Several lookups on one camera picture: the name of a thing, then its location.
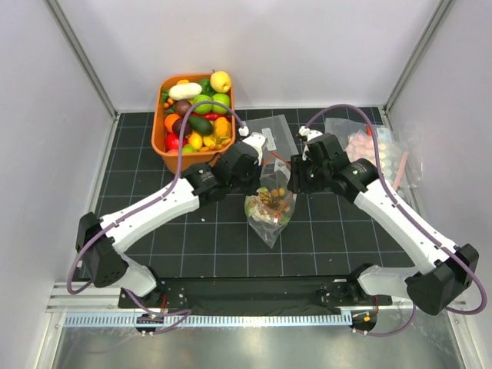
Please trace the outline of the brown toy longan bunch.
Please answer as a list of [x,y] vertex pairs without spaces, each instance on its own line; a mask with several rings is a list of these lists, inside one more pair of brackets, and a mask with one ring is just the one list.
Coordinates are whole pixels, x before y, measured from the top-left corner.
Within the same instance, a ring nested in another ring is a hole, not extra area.
[[272,190],[268,190],[266,187],[259,188],[257,198],[266,207],[271,221],[280,221],[281,217],[290,209],[287,190],[283,187]]

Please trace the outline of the orange zipper clear bag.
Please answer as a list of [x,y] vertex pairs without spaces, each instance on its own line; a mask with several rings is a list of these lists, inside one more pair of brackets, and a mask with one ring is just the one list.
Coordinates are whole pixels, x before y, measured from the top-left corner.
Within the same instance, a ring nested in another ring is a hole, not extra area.
[[249,226],[269,248],[274,247],[295,210],[297,195],[288,190],[290,176],[290,160],[269,151],[263,161],[260,186],[244,201]]

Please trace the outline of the toy cauliflower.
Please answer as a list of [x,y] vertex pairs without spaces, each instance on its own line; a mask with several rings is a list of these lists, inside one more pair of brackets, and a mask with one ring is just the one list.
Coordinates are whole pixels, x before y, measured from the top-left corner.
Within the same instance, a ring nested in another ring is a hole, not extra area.
[[247,217],[258,222],[269,222],[271,220],[264,204],[255,196],[247,196],[244,202],[244,211]]

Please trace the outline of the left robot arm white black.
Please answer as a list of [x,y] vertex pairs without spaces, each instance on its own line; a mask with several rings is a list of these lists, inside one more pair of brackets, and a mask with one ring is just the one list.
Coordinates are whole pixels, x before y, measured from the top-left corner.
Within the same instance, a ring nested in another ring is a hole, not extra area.
[[252,134],[233,144],[214,165],[198,163],[143,200],[102,218],[89,212],[78,223],[77,259],[88,269],[97,288],[118,285],[129,290],[147,308],[160,304],[161,282],[147,266],[126,255],[139,239],[163,224],[229,193],[253,194],[259,186],[265,138]]

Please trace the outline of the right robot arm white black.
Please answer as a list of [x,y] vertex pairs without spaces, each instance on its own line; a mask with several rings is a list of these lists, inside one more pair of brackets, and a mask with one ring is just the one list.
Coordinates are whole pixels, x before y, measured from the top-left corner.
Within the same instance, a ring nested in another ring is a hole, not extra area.
[[375,165],[365,158],[350,161],[337,137],[302,128],[304,151],[291,157],[288,189],[312,193],[329,189],[370,215],[413,261],[411,268],[363,266],[346,288],[348,299],[365,304],[373,295],[412,300],[429,315],[447,309],[468,289],[479,254],[470,244],[458,246],[417,214]]

